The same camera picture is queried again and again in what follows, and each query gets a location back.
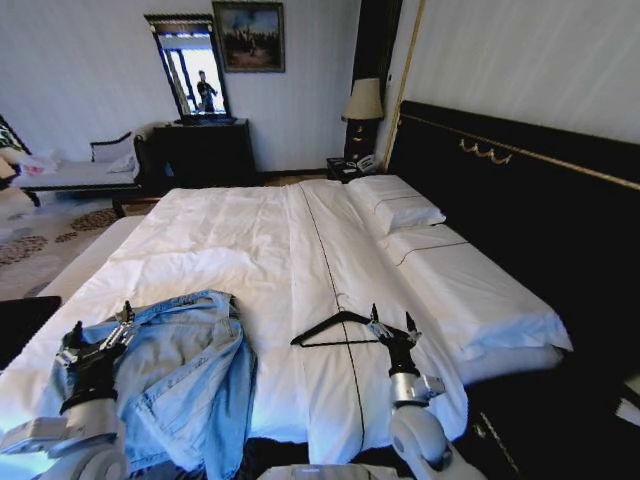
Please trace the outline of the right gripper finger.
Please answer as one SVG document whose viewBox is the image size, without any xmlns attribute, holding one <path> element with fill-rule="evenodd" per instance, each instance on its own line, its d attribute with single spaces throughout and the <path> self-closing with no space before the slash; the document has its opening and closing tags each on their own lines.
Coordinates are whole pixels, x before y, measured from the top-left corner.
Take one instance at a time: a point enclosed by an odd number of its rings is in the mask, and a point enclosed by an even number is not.
<svg viewBox="0 0 640 480">
<path fill-rule="evenodd" d="M 376 336 L 380 343 L 382 343 L 383 345 L 389 345 L 393 340 L 393 333 L 388 326 L 386 326 L 379 320 L 378 311 L 375 304 L 372 304 L 369 318 L 370 320 L 367 324 L 369 330 Z"/>
<path fill-rule="evenodd" d="M 417 329 L 415 321 L 413 320 L 409 312 L 405 313 L 405 320 L 406 332 L 403 334 L 403 342 L 407 346 L 415 346 L 418 343 L 422 333 Z"/>
</svg>

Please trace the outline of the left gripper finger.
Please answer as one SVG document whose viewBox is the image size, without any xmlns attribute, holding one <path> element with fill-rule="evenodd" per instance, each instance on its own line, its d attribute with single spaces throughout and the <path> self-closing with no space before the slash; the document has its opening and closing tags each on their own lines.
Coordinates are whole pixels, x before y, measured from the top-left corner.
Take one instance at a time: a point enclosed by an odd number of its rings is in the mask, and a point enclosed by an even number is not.
<svg viewBox="0 0 640 480">
<path fill-rule="evenodd" d="M 117 315 L 117 325 L 109 335 L 99 344 L 100 352 L 122 348 L 124 350 L 132 342 L 138 325 L 135 322 L 135 312 L 128 300 L 124 302 L 122 310 Z"/>
<path fill-rule="evenodd" d="M 68 368 L 82 361 L 90 352 L 91 344 L 85 340 L 83 323 L 77 321 L 72 330 L 63 336 L 55 360 L 61 366 Z"/>
</svg>

